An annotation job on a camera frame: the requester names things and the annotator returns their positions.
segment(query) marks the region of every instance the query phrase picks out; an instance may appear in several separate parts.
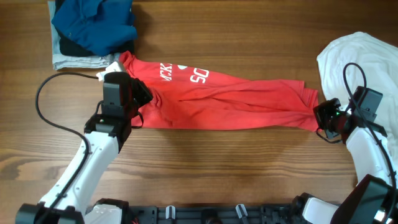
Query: wood grain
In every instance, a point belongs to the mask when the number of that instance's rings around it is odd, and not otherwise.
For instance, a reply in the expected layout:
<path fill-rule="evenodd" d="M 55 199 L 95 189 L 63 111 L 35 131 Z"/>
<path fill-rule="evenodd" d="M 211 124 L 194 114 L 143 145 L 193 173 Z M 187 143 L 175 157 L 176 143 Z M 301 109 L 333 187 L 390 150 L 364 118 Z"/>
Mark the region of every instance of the wood grain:
<path fill-rule="evenodd" d="M 47 4 L 30 3 L 0 4 L 0 223 L 12 223 L 22 203 L 36 203 L 80 143 L 35 113 L 37 87 L 55 71 Z M 397 9 L 396 1 L 136 1 L 136 54 L 252 80 L 305 80 L 324 100 L 317 55 L 359 30 L 398 45 Z M 44 88 L 40 107 L 48 119 L 81 131 L 101 94 L 95 80 L 60 77 Z M 109 166 L 93 201 L 258 205 L 308 192 L 342 202 L 355 183 L 345 147 L 308 131 L 140 129 Z"/>

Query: black cable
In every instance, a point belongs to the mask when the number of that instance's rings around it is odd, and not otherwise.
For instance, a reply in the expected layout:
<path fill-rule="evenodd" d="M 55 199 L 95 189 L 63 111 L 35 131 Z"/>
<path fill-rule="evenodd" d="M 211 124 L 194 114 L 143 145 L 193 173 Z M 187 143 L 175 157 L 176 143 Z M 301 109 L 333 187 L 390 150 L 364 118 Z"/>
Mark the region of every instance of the black cable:
<path fill-rule="evenodd" d="M 356 63 L 352 63 L 352 64 L 355 64 L 355 65 L 357 65 L 357 67 L 359 68 L 359 71 L 361 71 L 361 74 L 362 74 L 362 78 L 363 78 L 363 87 L 367 87 L 367 82 L 366 82 L 366 77 L 365 77 L 365 72 L 363 71 L 363 69 L 358 65 L 358 64 L 356 64 Z M 346 89 L 347 89 L 347 91 L 349 92 L 349 93 L 351 93 L 351 90 L 349 89 L 349 86 L 346 84 Z M 344 110 L 344 112 L 345 113 L 347 113 L 347 111 L 350 109 L 350 107 L 349 107 L 349 105 L 347 106 L 347 108 Z"/>
<path fill-rule="evenodd" d="M 392 180 L 392 202 L 391 202 L 391 206 L 390 206 L 390 209 L 389 209 L 388 213 L 386 213 L 386 215 L 384 216 L 384 218 L 381 221 L 382 224 L 385 224 L 387 222 L 388 218 L 390 217 L 391 212 L 393 211 L 393 209 L 395 207 L 395 204 L 396 204 L 396 196 L 397 196 L 396 173 L 395 173 L 394 169 L 392 168 L 392 164 L 391 164 L 391 161 L 389 159 L 389 156 L 388 156 L 388 153 L 387 153 L 386 149 L 383 147 L 381 141 L 377 138 L 377 136 L 374 133 L 372 127 L 369 125 L 369 123 L 366 120 L 365 116 L 362 114 L 362 111 L 359 108 L 356 100 L 354 99 L 354 96 L 353 96 L 351 90 L 349 90 L 349 86 L 347 84 L 346 69 L 350 65 L 354 65 L 355 67 L 359 68 L 359 70 L 361 71 L 362 76 L 363 76 L 364 86 L 366 87 L 366 77 L 365 77 L 365 73 L 363 72 L 363 69 L 358 64 L 352 63 L 352 62 L 348 63 L 348 64 L 346 64 L 346 66 L 344 66 L 344 69 L 343 69 L 344 84 L 346 86 L 346 89 L 347 89 L 347 92 L 349 94 L 349 97 L 351 98 L 351 101 L 355 105 L 355 109 L 358 111 L 359 115 L 362 117 L 362 119 L 364 121 L 365 127 L 367 127 L 370 130 L 374 140 L 376 141 L 376 143 L 379 146 L 381 152 L 383 153 L 384 158 L 386 158 L 387 166 L 388 166 L 388 169 L 389 169 L 389 172 L 390 172 L 390 176 L 391 176 L 391 180 Z"/>
<path fill-rule="evenodd" d="M 47 209 L 47 211 L 37 220 L 37 223 L 43 223 L 45 221 L 45 219 L 47 218 L 47 216 L 49 215 L 50 211 L 52 209 L 54 209 L 54 207 L 59 203 L 59 201 L 62 199 L 62 197 L 64 197 L 65 192 L 69 189 L 69 187 L 71 186 L 73 181 L 76 179 L 76 176 L 79 174 L 79 172 L 83 168 L 83 166 L 84 166 L 84 164 L 85 164 L 85 162 L 87 160 L 87 157 L 90 154 L 90 148 L 89 148 L 90 144 L 88 143 L 88 140 L 87 140 L 86 137 L 84 137 L 84 135 L 80 134 L 79 132 L 77 132 L 77 131 L 75 131 L 73 129 L 66 128 L 64 126 L 61 126 L 59 124 L 55 124 L 55 123 L 47 120 L 46 118 L 44 118 L 42 112 L 40 111 L 40 108 L 39 108 L 39 95 L 40 95 L 40 92 L 42 91 L 44 85 L 48 81 L 50 81 L 51 79 L 53 79 L 55 77 L 58 77 L 60 75 L 77 75 L 77 76 L 86 77 L 86 78 L 98 79 L 98 77 L 94 77 L 94 76 L 91 76 L 91 75 L 84 75 L 84 74 L 80 74 L 80 73 L 77 73 L 77 72 L 61 72 L 61 73 L 57 73 L 57 74 L 54 74 L 54 75 L 48 77 L 46 80 L 44 80 L 44 82 L 39 86 L 39 89 L 37 90 L 36 98 L 35 98 L 35 106 L 36 106 L 36 112 L 40 116 L 40 118 L 43 121 L 45 121 L 47 124 L 49 124 L 49 125 L 51 125 L 53 127 L 60 128 L 62 130 L 69 131 L 69 132 L 71 132 L 73 134 L 76 134 L 77 136 L 79 136 L 83 140 L 83 142 L 85 143 L 85 146 L 86 146 L 85 154 L 83 156 L 83 159 L 81 160 L 81 162 L 80 162 L 79 166 L 77 167 L 75 173 L 73 173 L 73 175 L 70 177 L 70 179 L 68 180 L 67 184 L 61 190 L 61 192 L 58 193 L 57 198 L 49 206 L 49 209 Z M 100 104 L 101 104 L 101 102 L 99 102 L 98 105 L 97 105 L 96 113 L 98 112 Z"/>
<path fill-rule="evenodd" d="M 327 138 L 323 137 L 323 136 L 321 135 L 321 133 L 319 133 L 319 130 L 321 130 L 321 128 L 317 128 L 317 130 L 315 131 L 316 134 L 317 134 L 317 136 L 319 136 L 320 138 L 322 138 L 322 139 L 323 139 L 324 141 L 326 141 L 327 143 L 336 144 L 336 143 L 339 143 L 339 142 L 342 141 L 341 139 L 340 139 L 340 140 L 336 140 L 336 141 L 329 141 Z"/>
<path fill-rule="evenodd" d="M 95 112 L 94 112 L 94 114 L 93 114 L 91 117 L 94 117 L 95 115 L 98 114 L 98 110 L 100 109 L 100 106 L 101 106 L 103 103 L 104 103 L 103 100 L 101 100 L 100 102 L 98 102 L 97 107 L 96 107 L 96 109 L 95 109 Z"/>
<path fill-rule="evenodd" d="M 142 116 L 142 114 L 140 112 L 137 111 L 137 114 L 139 116 L 139 119 L 141 120 L 141 125 L 140 126 L 131 126 L 132 129 L 139 129 L 142 128 L 144 125 L 144 117 Z"/>

